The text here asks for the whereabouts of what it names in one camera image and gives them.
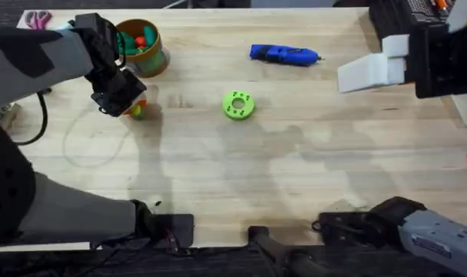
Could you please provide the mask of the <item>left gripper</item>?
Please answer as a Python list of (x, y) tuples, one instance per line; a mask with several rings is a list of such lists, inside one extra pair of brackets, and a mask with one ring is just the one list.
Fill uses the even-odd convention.
[(98, 110), (106, 115), (119, 117), (131, 115), (128, 110), (134, 103), (146, 105), (146, 86), (128, 69), (115, 63), (118, 49), (106, 38), (90, 28), (74, 28), (89, 55), (92, 69), (84, 78), (92, 85), (91, 99)]

